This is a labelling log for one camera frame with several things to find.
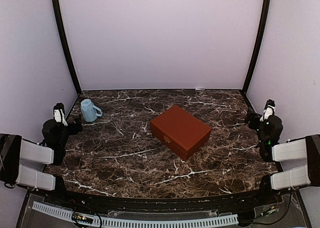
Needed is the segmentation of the red jewelry box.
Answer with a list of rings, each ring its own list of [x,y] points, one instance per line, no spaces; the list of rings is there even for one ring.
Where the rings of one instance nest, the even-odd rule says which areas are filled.
[[[209,140],[212,128],[174,105],[150,121],[150,131],[186,161]]]

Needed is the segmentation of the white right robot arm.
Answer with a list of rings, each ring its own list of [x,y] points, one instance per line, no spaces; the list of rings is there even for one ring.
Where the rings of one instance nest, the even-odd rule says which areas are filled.
[[[258,148],[265,162],[283,162],[304,159],[305,165],[287,171],[265,175],[260,182],[255,200],[260,205],[267,204],[275,195],[275,190],[300,186],[320,185],[320,136],[305,136],[279,143],[283,130],[282,120],[276,115],[263,118],[248,111],[244,122],[257,132]]]

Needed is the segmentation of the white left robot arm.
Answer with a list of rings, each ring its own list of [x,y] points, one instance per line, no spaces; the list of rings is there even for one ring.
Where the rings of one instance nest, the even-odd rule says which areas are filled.
[[[51,198],[58,205],[66,206],[71,201],[71,196],[65,191],[63,178],[30,168],[22,162],[61,165],[66,155],[68,138],[82,130],[82,119],[77,117],[66,125],[54,119],[46,121],[42,127],[44,140],[39,144],[23,139],[20,135],[2,133],[0,180],[9,189],[18,185],[26,189],[51,191]]]

